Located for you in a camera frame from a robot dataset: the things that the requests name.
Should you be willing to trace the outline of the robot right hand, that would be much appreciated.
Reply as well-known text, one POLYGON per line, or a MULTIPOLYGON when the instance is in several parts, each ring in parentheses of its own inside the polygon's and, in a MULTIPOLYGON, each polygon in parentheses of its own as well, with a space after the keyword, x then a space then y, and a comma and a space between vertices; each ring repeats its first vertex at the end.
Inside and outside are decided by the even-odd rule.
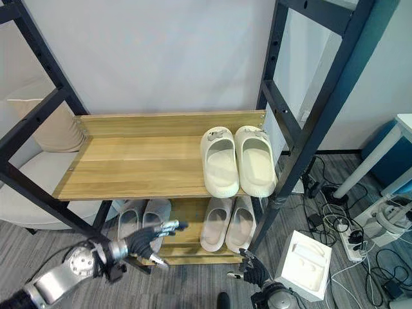
POLYGON ((274 281, 266 266, 255 254, 244 248, 240 248, 239 254, 242 257, 239 271, 227 272, 227 277, 242 279, 252 285, 257 285, 261 289, 263 289, 265 284, 274 281))

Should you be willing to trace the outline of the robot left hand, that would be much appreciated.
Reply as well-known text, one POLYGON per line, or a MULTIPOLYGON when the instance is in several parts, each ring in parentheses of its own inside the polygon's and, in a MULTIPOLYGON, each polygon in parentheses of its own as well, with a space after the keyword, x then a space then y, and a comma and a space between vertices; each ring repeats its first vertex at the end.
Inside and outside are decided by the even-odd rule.
POLYGON ((177 231, 183 231, 188 226, 187 222, 174 220, 138 230, 125 238, 127 251, 154 263, 160 268, 168 269, 168 263, 161 259, 151 248, 151 242, 158 238, 174 236, 177 231))

